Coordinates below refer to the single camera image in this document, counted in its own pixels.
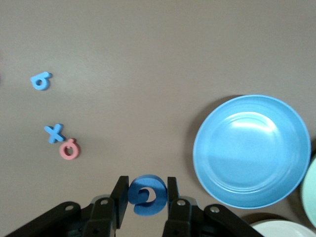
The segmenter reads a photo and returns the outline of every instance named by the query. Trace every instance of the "blue letter x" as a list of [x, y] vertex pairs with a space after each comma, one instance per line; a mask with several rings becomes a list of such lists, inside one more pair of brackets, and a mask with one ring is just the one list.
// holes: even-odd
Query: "blue letter x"
[[56, 141], [63, 142], [66, 139], [60, 134], [63, 129], [63, 125], [60, 123], [55, 124], [55, 127], [45, 126], [44, 129], [50, 134], [50, 138], [48, 140], [49, 143], [55, 143]]

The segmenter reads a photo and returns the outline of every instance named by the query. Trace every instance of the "light blue plate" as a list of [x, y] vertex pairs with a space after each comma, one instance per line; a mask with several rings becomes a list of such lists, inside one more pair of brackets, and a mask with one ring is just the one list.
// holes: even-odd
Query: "light blue plate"
[[193, 163], [210, 195], [252, 209], [288, 196], [302, 181], [310, 155], [307, 128], [289, 105], [245, 95], [206, 118], [195, 139]]

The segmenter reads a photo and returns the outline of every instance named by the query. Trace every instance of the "green plate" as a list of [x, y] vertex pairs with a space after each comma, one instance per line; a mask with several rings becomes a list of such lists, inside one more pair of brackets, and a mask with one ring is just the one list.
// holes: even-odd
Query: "green plate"
[[309, 220], [316, 227], [316, 157], [303, 181], [302, 202]]

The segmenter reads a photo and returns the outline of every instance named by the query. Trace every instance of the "blue foam letter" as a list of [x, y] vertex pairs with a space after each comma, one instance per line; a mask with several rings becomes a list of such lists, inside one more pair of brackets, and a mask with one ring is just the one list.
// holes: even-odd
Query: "blue foam letter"
[[45, 126], [45, 131], [50, 134], [49, 143], [55, 143], [56, 141], [63, 142], [66, 138], [61, 135], [61, 130], [63, 129], [63, 125], [58, 123], [55, 127]]
[[[146, 202], [149, 198], [149, 191], [143, 189], [152, 188], [155, 191], [156, 199]], [[152, 216], [163, 210], [167, 203], [167, 188], [163, 180], [158, 176], [147, 174], [139, 176], [130, 184], [128, 200], [134, 204], [134, 212], [140, 216]]]
[[49, 78], [52, 77], [51, 73], [43, 72], [34, 77], [31, 77], [31, 82], [36, 90], [46, 90], [49, 87]]

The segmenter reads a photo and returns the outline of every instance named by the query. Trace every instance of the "plate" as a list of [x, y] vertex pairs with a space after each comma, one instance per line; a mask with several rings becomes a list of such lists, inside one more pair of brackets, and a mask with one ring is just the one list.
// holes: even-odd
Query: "plate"
[[316, 234], [305, 226], [291, 221], [264, 221], [252, 225], [264, 237], [316, 237]]
[[316, 157], [310, 165], [303, 181], [301, 195], [307, 217], [316, 227]]
[[307, 128], [289, 105], [266, 95], [245, 95], [216, 108], [193, 148], [197, 178], [227, 205], [254, 209], [288, 196], [310, 161]]

